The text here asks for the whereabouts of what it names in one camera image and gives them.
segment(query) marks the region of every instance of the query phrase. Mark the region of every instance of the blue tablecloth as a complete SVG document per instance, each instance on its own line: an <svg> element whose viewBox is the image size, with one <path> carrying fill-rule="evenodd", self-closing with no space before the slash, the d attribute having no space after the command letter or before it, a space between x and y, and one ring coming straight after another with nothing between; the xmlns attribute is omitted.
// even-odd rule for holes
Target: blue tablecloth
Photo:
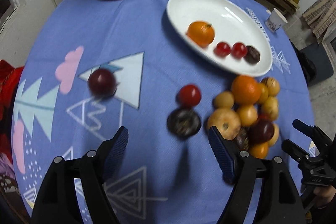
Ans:
<svg viewBox="0 0 336 224"><path fill-rule="evenodd" d="M253 0L229 1L251 9L262 25L268 18ZM166 121L178 107L176 93L188 83L203 91L196 111L205 121L212 99L230 88L235 75L189 49L167 18L167 2L64 0L46 22L22 74L13 114L14 165L29 213L54 157L79 158L122 124L129 142L120 169L104 185L121 223L217 222L232 187L222 180L205 130L181 141L167 131ZM301 173L281 151L281 140L308 150L310 140L291 124L314 124L309 93L284 31L266 33L273 50L267 76L281 85L281 137L268 159L282 156L299 187ZM113 99L90 95L86 80L98 66L115 71L120 84ZM80 180L75 186L83 220L90 223ZM246 223L253 220L259 180L256 186Z"/></svg>

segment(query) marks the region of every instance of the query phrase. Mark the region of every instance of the paper cup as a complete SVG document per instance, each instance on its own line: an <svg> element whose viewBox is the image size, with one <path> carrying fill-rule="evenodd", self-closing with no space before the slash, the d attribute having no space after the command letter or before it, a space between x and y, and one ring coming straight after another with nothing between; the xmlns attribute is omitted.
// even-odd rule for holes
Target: paper cup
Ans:
<svg viewBox="0 0 336 224"><path fill-rule="evenodd" d="M266 20L265 24L268 27L268 29L270 29L272 32L275 32L281 26L287 24L287 19L277 8L274 8L273 12Z"/></svg>

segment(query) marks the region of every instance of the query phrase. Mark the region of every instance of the oval plate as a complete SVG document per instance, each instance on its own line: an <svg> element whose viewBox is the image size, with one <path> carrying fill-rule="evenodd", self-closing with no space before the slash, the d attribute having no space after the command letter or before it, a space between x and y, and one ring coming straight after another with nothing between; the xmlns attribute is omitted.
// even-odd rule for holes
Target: oval plate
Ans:
<svg viewBox="0 0 336 224"><path fill-rule="evenodd" d="M268 41L254 20L241 8L228 0L169 0L167 15L177 33L201 56L218 67L239 75L252 77L266 74L272 66L272 52ZM201 48L186 36L189 25L194 21L206 21L215 29L215 39ZM260 52L260 62L250 65L244 58L237 60L228 55L217 57L213 50L221 42L230 47L236 42L251 45Z"/></svg>

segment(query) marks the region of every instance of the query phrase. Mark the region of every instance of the floor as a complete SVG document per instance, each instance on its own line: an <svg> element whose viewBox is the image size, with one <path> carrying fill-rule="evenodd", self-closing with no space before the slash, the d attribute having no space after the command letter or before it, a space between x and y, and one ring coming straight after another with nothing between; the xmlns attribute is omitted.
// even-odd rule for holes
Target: floor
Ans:
<svg viewBox="0 0 336 224"><path fill-rule="evenodd" d="M288 23L284 27L285 32L299 50L316 43L312 31L299 12L287 17L287 20ZM336 54L330 45L322 45L335 72ZM315 124L333 139L336 132L336 73L327 80L309 87L309 92Z"/></svg>

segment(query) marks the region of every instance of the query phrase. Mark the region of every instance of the screw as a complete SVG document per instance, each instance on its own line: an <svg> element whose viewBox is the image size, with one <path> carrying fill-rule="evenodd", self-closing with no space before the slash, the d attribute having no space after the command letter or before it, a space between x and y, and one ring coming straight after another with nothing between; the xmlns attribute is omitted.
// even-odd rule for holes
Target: screw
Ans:
<svg viewBox="0 0 336 224"><path fill-rule="evenodd" d="M57 164L57 163L61 162L62 159L63 158L61 156L58 156L58 157L54 158L54 162Z"/></svg>
<svg viewBox="0 0 336 224"><path fill-rule="evenodd" d="M97 155L97 152L95 150L90 150L88 153L87 153L87 156L89 158L93 158L95 155Z"/></svg>
<svg viewBox="0 0 336 224"><path fill-rule="evenodd" d="M239 155L241 155L243 158L247 158L250 154L247 151L240 151Z"/></svg>
<svg viewBox="0 0 336 224"><path fill-rule="evenodd" d="M274 161L278 164L282 163L282 158L280 157L274 157Z"/></svg>

